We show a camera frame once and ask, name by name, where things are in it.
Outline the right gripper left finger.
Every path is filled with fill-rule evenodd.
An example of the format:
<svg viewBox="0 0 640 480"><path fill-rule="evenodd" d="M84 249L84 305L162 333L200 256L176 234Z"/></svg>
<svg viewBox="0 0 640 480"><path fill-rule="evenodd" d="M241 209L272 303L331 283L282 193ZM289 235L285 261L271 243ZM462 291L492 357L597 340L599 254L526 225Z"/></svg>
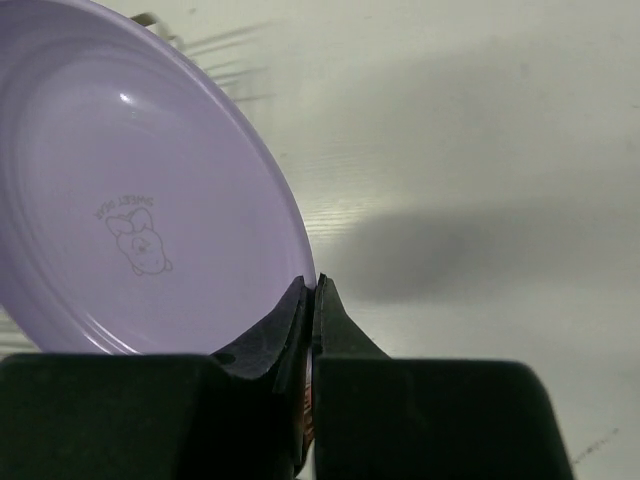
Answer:
<svg viewBox="0 0 640 480"><path fill-rule="evenodd" d="M312 291L294 280L210 355L19 354L1 364L5 479L291 479Z"/></svg>

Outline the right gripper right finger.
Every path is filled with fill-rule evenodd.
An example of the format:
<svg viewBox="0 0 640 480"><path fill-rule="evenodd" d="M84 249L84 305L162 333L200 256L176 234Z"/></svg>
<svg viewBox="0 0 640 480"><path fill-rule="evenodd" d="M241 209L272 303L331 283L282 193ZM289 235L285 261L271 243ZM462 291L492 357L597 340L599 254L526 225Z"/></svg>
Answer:
<svg viewBox="0 0 640 480"><path fill-rule="evenodd" d="M515 361L394 359L321 276L313 319L320 479L569 479L549 395Z"/></svg>

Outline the purple plate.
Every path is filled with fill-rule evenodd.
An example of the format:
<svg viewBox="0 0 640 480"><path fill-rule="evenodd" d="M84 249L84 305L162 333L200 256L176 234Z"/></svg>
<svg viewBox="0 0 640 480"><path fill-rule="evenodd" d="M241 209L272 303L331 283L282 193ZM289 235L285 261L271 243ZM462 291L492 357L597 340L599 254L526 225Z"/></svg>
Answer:
<svg viewBox="0 0 640 480"><path fill-rule="evenodd" d="M198 67L90 1L1 5L1 304L50 352L211 353L315 283L293 195Z"/></svg>

